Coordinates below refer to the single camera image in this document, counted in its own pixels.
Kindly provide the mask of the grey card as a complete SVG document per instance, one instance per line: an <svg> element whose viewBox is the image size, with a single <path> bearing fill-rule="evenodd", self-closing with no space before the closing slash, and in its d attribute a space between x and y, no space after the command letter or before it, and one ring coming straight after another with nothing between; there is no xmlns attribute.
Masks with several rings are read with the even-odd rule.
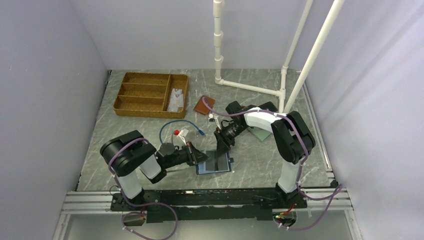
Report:
<svg viewBox="0 0 424 240"><path fill-rule="evenodd" d="M222 172L229 170L229 161L226 154L223 154L220 157L216 157L215 150L207 150L205 153L210 157L210 160L205 162L204 169L206 171Z"/></svg>

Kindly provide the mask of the blue leather card holder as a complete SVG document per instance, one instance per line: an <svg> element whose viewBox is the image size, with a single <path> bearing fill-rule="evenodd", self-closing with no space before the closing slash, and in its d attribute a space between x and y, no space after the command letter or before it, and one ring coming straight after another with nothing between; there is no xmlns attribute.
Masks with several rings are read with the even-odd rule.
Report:
<svg viewBox="0 0 424 240"><path fill-rule="evenodd" d="M209 160L201 162L196 166L197 175L226 173L232 171L231 164L234 163L234 159L230 157L229 153L223 154L218 158L215 158L216 150L204 150L203 153L209 157Z"/></svg>

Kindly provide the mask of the white credit card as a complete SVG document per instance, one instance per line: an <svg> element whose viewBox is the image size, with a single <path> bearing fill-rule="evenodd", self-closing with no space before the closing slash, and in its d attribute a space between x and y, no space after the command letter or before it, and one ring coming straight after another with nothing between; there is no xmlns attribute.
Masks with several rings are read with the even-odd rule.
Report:
<svg viewBox="0 0 424 240"><path fill-rule="evenodd" d="M184 104L184 95L183 94L172 94L169 100L171 105L182 106Z"/></svg>
<svg viewBox="0 0 424 240"><path fill-rule="evenodd" d="M183 107L184 107L183 101L170 101L168 106L167 106L167 111L168 112L178 112L179 108L183 108Z"/></svg>
<svg viewBox="0 0 424 240"><path fill-rule="evenodd" d="M173 88L172 90L171 90L171 95L172 96L175 96L176 98L178 98L180 95L182 95L183 94L183 90L182 89L179 89L179 88Z"/></svg>

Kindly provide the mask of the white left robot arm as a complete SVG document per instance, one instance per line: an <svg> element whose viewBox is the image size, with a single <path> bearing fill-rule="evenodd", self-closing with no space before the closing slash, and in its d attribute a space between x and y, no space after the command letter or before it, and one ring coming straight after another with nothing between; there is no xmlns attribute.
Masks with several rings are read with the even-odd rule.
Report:
<svg viewBox="0 0 424 240"><path fill-rule="evenodd" d="M181 164L196 166L210 160L190 141L183 146L166 142L156 149L137 130L107 141L99 152L124 196L124 204L131 210L139 209L144 203L145 192L136 170L155 184L167 175L168 168Z"/></svg>

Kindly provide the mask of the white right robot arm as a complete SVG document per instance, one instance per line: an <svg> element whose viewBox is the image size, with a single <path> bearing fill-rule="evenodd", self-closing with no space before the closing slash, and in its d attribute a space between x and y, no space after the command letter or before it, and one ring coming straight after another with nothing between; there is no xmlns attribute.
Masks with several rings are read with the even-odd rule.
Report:
<svg viewBox="0 0 424 240"><path fill-rule="evenodd" d="M276 183L276 203L289 207L298 195L299 169L316 146L316 141L304 119L297 111L277 113L272 102L262 105L241 106L233 101L226 107L231 118L227 125L214 131L217 157L228 153L235 146L235 138L248 128L270 132L283 159L281 174Z"/></svg>

